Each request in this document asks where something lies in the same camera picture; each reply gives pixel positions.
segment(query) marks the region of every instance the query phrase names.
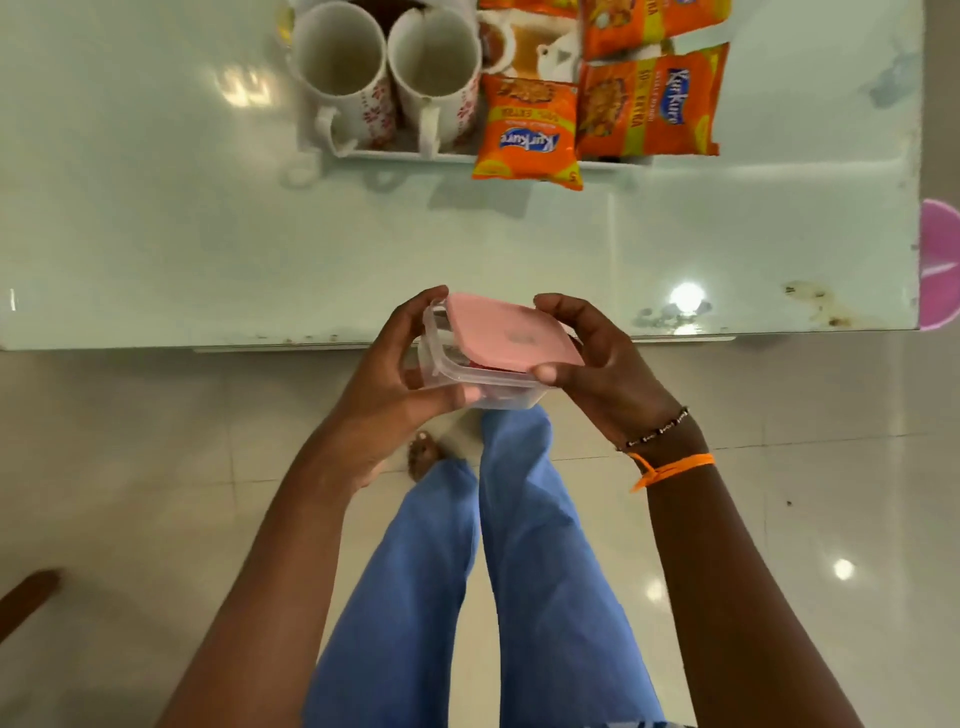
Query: bracelet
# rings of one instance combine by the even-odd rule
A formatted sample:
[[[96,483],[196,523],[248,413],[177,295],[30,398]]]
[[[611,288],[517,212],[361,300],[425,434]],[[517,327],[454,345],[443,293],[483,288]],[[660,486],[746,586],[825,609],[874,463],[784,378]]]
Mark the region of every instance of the bracelet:
[[[684,421],[687,417],[689,417],[689,416],[690,416],[690,408],[689,408],[689,407],[684,407],[682,410],[680,410],[680,414],[679,414],[679,415],[677,415],[675,418],[673,418],[670,422],[668,422],[668,423],[667,423],[666,425],[664,425],[663,427],[659,427],[658,429],[655,429],[655,430],[654,430],[653,432],[651,432],[649,435],[644,435],[644,436],[641,437],[639,440],[633,440],[633,441],[627,443],[625,446],[623,446],[623,451],[624,451],[624,452],[627,452],[628,449],[630,449],[630,448],[635,448],[637,445],[646,445],[647,443],[649,443],[649,442],[650,442],[651,440],[653,440],[654,438],[660,437],[660,436],[661,436],[664,432],[666,432],[667,430],[671,430],[671,429],[673,429],[674,427],[676,427],[677,425],[679,425],[681,422],[683,422],[683,421]]]
[[[654,468],[652,465],[650,465],[650,463],[637,455],[635,452],[628,452],[627,454],[644,468],[643,477],[636,482],[636,485],[633,488],[631,488],[631,493],[636,493],[637,491],[646,488],[648,485],[653,485],[661,480],[666,480],[668,477],[673,477],[674,475],[679,475],[680,473],[686,473],[686,471],[693,470],[694,468],[700,468],[704,465],[716,465],[717,462],[713,455],[707,452],[700,455],[690,455],[689,457],[685,457],[684,459],[678,460],[675,463],[669,463],[661,468]]]

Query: floor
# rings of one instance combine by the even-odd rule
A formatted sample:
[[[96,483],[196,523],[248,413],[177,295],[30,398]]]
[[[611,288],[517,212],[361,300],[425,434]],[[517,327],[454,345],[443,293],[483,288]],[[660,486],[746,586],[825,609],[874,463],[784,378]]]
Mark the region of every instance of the floor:
[[[924,195],[960,205],[950,95],[960,6],[929,9]],[[644,349],[704,425],[741,514],[864,723],[960,710],[960,324]],[[0,353],[0,593],[65,590],[0,648],[0,725],[139,726],[161,710],[277,481],[355,352]],[[693,722],[631,464],[562,395],[553,459],[636,631],[667,715]],[[476,462],[471,415],[432,428]],[[332,615],[409,488],[402,457],[351,505]],[[493,726],[483,559],[454,656],[451,724]]]

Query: blue pants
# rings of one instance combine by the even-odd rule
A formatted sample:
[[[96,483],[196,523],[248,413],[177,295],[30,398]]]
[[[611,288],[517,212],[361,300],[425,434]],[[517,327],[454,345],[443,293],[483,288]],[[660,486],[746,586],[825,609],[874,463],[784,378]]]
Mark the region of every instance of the blue pants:
[[[443,460],[404,499],[317,664],[305,726],[446,726],[453,636],[481,532],[500,625],[501,726],[663,720],[548,458],[546,413],[489,411],[483,434],[479,489],[466,462]]]

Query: container lid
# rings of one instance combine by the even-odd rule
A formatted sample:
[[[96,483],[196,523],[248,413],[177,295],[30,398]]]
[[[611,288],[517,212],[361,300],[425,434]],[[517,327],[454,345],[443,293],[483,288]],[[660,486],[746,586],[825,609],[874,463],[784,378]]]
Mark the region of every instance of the container lid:
[[[551,361],[584,363],[560,322],[535,308],[451,293],[446,314],[457,346],[481,367],[528,372]]]

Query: bare foot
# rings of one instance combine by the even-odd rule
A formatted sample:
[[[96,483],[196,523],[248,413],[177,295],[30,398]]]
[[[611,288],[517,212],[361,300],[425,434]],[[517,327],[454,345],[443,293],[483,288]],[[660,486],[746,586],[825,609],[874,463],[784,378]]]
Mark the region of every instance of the bare foot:
[[[434,464],[445,457],[429,432],[418,432],[407,449],[407,473],[419,483]]]

